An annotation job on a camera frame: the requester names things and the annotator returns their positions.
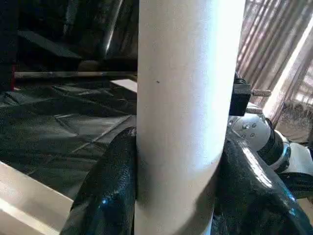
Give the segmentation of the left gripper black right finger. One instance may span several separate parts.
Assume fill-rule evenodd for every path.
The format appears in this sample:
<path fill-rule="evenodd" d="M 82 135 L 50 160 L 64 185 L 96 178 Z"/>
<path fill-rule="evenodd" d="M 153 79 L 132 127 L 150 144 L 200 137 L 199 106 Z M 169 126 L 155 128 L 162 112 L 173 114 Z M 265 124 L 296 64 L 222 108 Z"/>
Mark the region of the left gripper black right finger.
<path fill-rule="evenodd" d="M 219 166 L 215 235 L 306 235 L 308 217 L 279 176 L 235 133 Z"/>

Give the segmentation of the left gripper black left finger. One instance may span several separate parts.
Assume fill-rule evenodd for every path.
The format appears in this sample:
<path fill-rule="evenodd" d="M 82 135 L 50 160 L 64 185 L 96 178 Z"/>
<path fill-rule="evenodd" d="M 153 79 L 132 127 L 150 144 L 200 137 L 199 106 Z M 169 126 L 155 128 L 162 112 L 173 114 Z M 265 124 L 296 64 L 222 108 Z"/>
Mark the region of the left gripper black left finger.
<path fill-rule="evenodd" d="M 62 235 L 132 235 L 136 200 L 136 128 L 120 132 L 84 179 Z"/>

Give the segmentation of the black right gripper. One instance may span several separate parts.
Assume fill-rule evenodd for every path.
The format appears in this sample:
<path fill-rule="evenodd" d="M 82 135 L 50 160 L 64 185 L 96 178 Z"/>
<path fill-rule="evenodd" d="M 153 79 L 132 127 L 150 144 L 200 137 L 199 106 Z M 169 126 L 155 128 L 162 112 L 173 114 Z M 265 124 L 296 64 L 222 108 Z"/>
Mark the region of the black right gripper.
<path fill-rule="evenodd" d="M 250 97 L 251 85 L 241 78 L 237 72 L 235 72 L 229 115 L 240 117 L 244 116 Z"/>

